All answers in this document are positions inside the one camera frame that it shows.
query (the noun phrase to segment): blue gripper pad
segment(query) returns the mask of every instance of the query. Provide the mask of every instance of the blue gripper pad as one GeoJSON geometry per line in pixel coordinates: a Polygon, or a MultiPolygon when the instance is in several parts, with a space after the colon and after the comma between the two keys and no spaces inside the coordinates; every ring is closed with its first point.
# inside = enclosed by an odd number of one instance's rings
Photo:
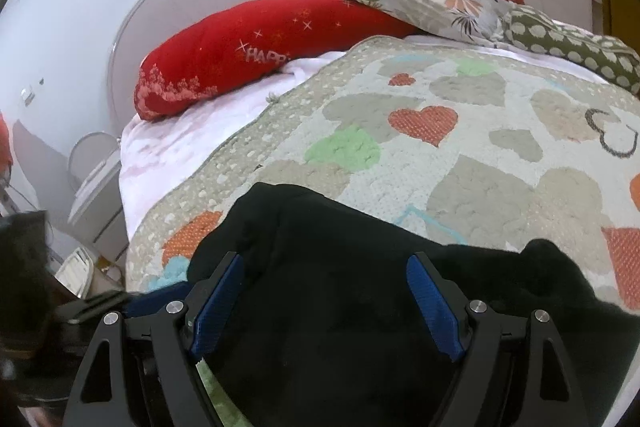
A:
{"type": "Polygon", "coordinates": [[[194,322],[191,355],[195,360],[215,349],[243,280],[244,260],[236,255],[194,322]]]}
{"type": "Polygon", "coordinates": [[[406,281],[439,352],[452,362],[459,360],[465,350],[458,338],[458,320],[415,255],[406,262],[406,281]]]}
{"type": "Polygon", "coordinates": [[[193,284],[187,281],[178,282],[160,288],[154,292],[147,293],[131,299],[123,313],[125,317],[142,317],[143,315],[152,315],[166,306],[171,301],[184,301],[186,296],[193,288],[193,284]]]}

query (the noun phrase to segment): light switch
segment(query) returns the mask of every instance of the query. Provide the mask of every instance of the light switch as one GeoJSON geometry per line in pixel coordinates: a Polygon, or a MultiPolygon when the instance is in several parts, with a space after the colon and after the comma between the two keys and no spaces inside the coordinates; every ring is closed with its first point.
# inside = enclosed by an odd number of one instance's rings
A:
{"type": "Polygon", "coordinates": [[[33,102],[33,99],[36,97],[36,95],[33,92],[33,89],[31,89],[31,86],[29,86],[22,90],[22,92],[20,93],[20,97],[22,98],[24,105],[26,107],[29,107],[29,104],[33,102]]]}

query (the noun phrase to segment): floral pillow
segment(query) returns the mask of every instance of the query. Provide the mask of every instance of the floral pillow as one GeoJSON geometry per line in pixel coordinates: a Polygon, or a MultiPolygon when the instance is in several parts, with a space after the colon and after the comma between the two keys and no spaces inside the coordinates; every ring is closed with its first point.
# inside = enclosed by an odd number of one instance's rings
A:
{"type": "Polygon", "coordinates": [[[515,4],[505,0],[356,0],[440,37],[494,47],[500,19],[515,4]]]}
{"type": "Polygon", "coordinates": [[[564,57],[599,74],[607,82],[638,95],[640,57],[619,38],[552,20],[531,6],[503,17],[504,42],[543,55],[564,57]]]}

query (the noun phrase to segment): heart-patterned quilt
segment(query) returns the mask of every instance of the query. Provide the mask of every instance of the heart-patterned quilt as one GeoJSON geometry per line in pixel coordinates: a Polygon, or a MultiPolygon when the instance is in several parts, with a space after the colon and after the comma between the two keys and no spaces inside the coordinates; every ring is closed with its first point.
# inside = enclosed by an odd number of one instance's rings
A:
{"type": "Polygon", "coordinates": [[[190,258],[262,181],[305,185],[442,244],[520,251],[548,238],[600,299],[638,313],[638,131],[640,101],[619,87],[367,39],[274,99],[156,204],[131,241],[127,288],[190,258]]]}

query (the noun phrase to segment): green heart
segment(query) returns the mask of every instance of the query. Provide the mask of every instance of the green heart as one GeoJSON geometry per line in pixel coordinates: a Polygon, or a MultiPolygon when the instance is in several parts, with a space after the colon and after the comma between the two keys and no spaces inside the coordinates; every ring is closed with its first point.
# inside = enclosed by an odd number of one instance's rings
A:
{"type": "Polygon", "coordinates": [[[305,161],[335,163],[351,172],[362,171],[380,161],[380,146],[364,129],[350,125],[314,143],[306,150],[305,161]]]}
{"type": "Polygon", "coordinates": [[[495,66],[476,58],[459,58],[457,72],[468,76],[481,76],[495,71],[495,66]]]}

